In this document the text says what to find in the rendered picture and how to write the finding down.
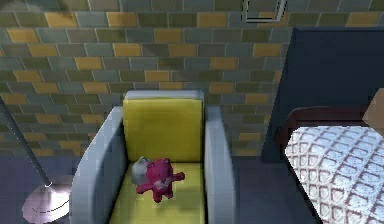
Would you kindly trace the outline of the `red teddy bear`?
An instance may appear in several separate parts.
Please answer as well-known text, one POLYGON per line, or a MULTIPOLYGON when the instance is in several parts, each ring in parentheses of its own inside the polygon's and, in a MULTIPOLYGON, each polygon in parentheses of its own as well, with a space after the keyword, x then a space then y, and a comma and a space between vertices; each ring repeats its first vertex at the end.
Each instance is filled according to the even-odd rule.
POLYGON ((173 197, 172 183, 183 181, 185 174, 179 172, 174 174, 173 167, 169 158, 162 158, 151 161, 146 165, 147 182, 136 187, 138 194, 143 194, 149 190, 152 191, 153 200, 156 203, 162 201, 162 196, 168 199, 173 197))

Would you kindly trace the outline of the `grey round stuffed toy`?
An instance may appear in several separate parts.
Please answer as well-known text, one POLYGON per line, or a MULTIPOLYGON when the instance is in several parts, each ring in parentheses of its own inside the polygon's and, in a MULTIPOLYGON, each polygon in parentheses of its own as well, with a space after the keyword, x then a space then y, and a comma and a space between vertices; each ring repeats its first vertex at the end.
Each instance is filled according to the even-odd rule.
POLYGON ((141 185, 148 182, 146 177, 147 165, 151 162, 150 159, 140 157, 131 169, 131 182, 135 185, 141 185))

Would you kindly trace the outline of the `bed with white patterned cover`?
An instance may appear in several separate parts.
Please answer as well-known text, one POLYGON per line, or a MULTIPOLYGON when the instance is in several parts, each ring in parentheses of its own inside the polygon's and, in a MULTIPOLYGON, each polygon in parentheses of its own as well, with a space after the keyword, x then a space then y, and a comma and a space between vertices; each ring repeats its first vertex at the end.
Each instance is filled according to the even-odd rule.
POLYGON ((295 110, 276 144, 321 224, 384 224, 384 136, 361 109, 295 110))

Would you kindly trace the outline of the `silver floor lamp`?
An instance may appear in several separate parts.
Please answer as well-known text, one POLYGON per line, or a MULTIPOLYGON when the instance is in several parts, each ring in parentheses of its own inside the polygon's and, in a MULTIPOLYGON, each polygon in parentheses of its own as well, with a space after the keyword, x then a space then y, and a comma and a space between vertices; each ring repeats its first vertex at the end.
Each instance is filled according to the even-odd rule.
POLYGON ((22 206, 24 219, 31 224, 48 224, 66 216, 69 213, 73 176, 49 179, 1 97, 0 113, 42 180, 42 185, 29 194, 22 206))

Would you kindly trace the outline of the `tan pillow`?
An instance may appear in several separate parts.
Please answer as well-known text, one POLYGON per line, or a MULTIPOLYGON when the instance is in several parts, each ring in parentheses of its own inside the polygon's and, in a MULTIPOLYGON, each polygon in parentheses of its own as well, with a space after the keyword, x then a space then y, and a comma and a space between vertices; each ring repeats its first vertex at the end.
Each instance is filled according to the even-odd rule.
POLYGON ((379 88, 368 106, 363 121, 384 137, 384 88, 379 88))

